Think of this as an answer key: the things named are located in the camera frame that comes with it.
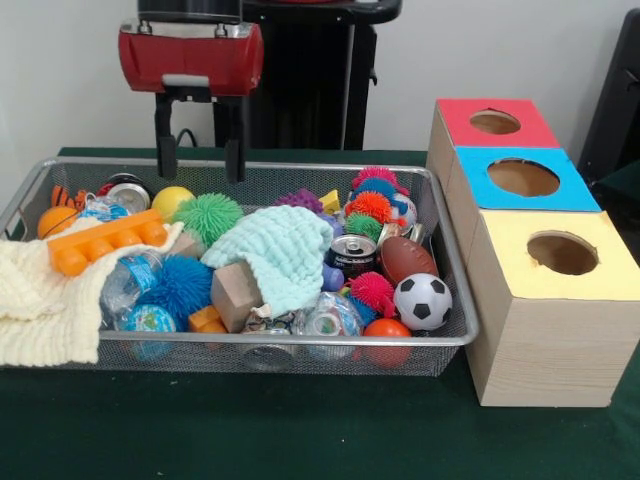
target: orange lego block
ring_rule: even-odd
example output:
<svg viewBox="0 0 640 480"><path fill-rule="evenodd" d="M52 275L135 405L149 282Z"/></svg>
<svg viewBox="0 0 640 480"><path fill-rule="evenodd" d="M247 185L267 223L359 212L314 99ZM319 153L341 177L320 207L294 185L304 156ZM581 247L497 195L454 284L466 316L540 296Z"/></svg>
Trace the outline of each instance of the orange lego block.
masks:
<svg viewBox="0 0 640 480"><path fill-rule="evenodd" d="M117 248L140 243L160 247L166 241L162 217L151 209L49 241L49 261L55 271L75 277Z"/></svg>
<svg viewBox="0 0 640 480"><path fill-rule="evenodd" d="M189 331L195 333L227 333L216 307L208 307L189 315Z"/></svg>

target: soccer ball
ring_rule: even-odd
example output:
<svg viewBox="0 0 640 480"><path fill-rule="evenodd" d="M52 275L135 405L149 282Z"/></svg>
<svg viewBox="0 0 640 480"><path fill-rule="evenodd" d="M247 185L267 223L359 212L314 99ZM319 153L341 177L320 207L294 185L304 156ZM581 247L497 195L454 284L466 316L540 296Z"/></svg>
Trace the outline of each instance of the soccer ball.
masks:
<svg viewBox="0 0 640 480"><path fill-rule="evenodd" d="M396 287L393 302L400 318L411 330L435 330L451 316L451 292L434 275L416 273Z"/></svg>

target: water bottle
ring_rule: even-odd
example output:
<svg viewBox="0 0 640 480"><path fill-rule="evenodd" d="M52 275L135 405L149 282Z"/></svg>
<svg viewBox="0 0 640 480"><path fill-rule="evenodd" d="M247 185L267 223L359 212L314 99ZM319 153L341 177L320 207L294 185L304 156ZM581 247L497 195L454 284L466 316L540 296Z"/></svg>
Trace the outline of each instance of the water bottle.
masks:
<svg viewBox="0 0 640 480"><path fill-rule="evenodd" d="M140 295L158 282L162 262L162 256L154 252L118 260L100 295L103 328L123 329Z"/></svg>

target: mint green cloth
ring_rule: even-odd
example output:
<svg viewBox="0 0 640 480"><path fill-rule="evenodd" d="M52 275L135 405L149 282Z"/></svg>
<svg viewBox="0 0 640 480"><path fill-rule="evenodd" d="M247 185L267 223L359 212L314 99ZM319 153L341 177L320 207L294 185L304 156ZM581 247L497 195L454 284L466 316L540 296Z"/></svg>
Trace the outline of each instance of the mint green cloth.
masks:
<svg viewBox="0 0 640 480"><path fill-rule="evenodd" d="M329 223L306 208L263 208L240 219L201 261L213 268L246 261L275 318L315 300L332 239Z"/></svg>

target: yellow ball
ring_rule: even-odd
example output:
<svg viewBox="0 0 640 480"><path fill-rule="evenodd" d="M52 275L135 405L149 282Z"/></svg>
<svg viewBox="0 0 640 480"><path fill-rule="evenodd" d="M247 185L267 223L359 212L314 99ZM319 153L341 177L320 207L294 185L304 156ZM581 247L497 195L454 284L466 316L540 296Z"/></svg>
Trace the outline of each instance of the yellow ball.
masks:
<svg viewBox="0 0 640 480"><path fill-rule="evenodd" d="M171 218L180 204L192 198L194 198L193 193L184 187L167 187L158 192L151 208L160 212L166 223L171 223Z"/></svg>

